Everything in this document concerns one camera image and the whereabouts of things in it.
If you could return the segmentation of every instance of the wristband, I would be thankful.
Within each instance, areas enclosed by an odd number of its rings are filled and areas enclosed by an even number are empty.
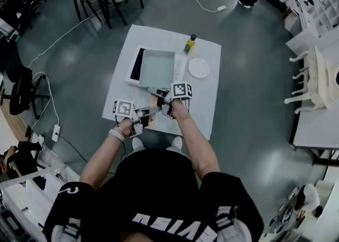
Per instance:
[[[112,135],[114,137],[116,137],[117,139],[121,140],[121,142],[123,142],[125,140],[125,137],[122,136],[121,134],[119,134],[117,131],[115,131],[114,129],[111,129],[108,132],[109,135]]]

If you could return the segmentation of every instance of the floor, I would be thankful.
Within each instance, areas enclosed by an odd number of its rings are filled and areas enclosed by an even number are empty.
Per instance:
[[[228,0],[199,0],[210,10],[228,5]],[[282,13],[266,0],[250,10],[230,0],[230,8],[218,13],[204,11],[194,0],[138,0],[121,5],[129,24],[138,24],[191,34],[222,45],[218,97],[211,144],[221,170],[239,176],[256,203],[266,227],[295,185],[316,182],[323,168],[312,167],[311,156],[293,151],[288,144],[295,105],[283,99],[297,87],[291,76],[297,64],[285,46],[289,34]],[[41,3],[41,16],[18,43],[28,66],[58,38],[79,23],[72,0]],[[31,69],[44,71],[51,83],[60,117],[61,135],[89,159],[114,123],[102,118],[106,94],[127,36],[116,11],[111,8],[113,29],[95,17],[64,36],[38,58]],[[39,104],[42,109],[46,102]],[[31,111],[23,113],[31,126]],[[63,139],[50,139],[57,118],[50,105],[34,131],[44,134],[47,146],[75,172],[85,162]],[[173,136],[145,130],[145,146],[166,147]],[[119,159],[114,164],[114,171]]]

